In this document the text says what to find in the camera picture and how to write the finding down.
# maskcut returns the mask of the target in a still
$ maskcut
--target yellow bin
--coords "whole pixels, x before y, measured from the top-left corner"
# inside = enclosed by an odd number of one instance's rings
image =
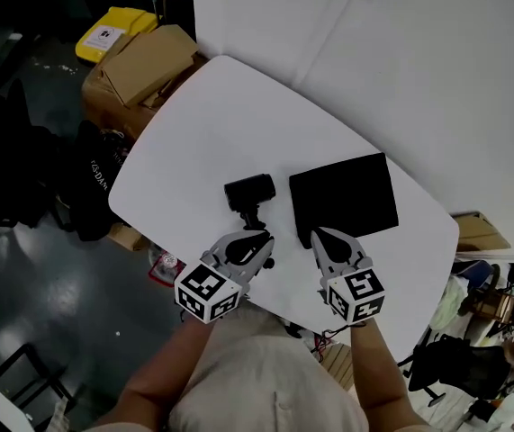
[[[109,12],[78,41],[75,52],[79,58],[97,63],[122,34],[149,33],[154,31],[157,25],[157,16],[153,13],[112,6]]]

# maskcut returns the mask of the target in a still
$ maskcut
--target cardboard box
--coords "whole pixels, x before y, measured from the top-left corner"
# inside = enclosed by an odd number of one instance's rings
[[[168,80],[168,82],[161,86],[158,91],[155,91],[153,94],[151,94],[147,99],[142,101],[141,104],[151,108],[160,107],[167,101],[171,94],[173,94],[178,89],[180,85],[188,80],[189,77],[194,74],[194,72],[204,66],[207,62],[207,58],[198,54],[193,55],[193,65],[191,67],[181,72],[175,78]]]
[[[108,78],[104,76],[103,67],[137,37],[139,36],[121,36],[109,48],[101,62],[89,72],[82,87],[86,119],[99,128],[121,131],[133,141],[155,116],[158,107],[122,105]]]
[[[177,25],[141,34],[104,64],[103,72],[122,103],[133,106],[193,65],[196,43]]]
[[[113,224],[107,237],[130,251],[139,251],[149,246],[149,240],[140,232],[120,222]]]
[[[478,211],[453,216],[460,230],[456,251],[507,249],[510,243]]]

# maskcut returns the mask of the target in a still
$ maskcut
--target black camera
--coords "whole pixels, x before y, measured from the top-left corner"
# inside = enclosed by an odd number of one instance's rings
[[[245,230],[262,230],[266,224],[258,219],[258,205],[276,195],[271,175],[256,175],[224,185],[229,207],[247,224]]]

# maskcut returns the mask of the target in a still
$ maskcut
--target white table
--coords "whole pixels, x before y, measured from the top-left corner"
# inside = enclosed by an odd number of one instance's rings
[[[223,186],[269,173],[276,198],[259,218],[275,236],[275,267],[251,282],[255,304],[307,329],[342,326],[317,291],[320,271],[296,237],[289,176],[378,150],[292,90],[240,62],[218,57],[163,105],[111,190],[115,213],[183,261],[198,259],[244,223]],[[399,226],[360,238],[387,292],[377,320],[395,358],[427,326],[449,276],[458,227],[388,160]],[[331,196],[338,196],[337,191]],[[339,339],[350,342],[347,332]]]

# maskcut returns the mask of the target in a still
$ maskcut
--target red object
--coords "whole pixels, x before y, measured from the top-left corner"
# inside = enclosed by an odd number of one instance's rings
[[[163,255],[161,254],[158,259],[155,261],[155,264],[150,268],[149,270],[149,278],[154,280],[155,282],[162,284],[168,288],[175,288],[175,283],[170,283],[165,280],[163,280],[161,277],[159,277],[157,274],[155,274],[155,271],[157,270],[157,267],[159,266],[159,263],[163,260]],[[175,280],[181,272],[183,272],[183,269],[186,267],[186,264],[182,262],[180,259],[177,260],[176,266],[174,269],[176,270],[176,275],[173,280]]]

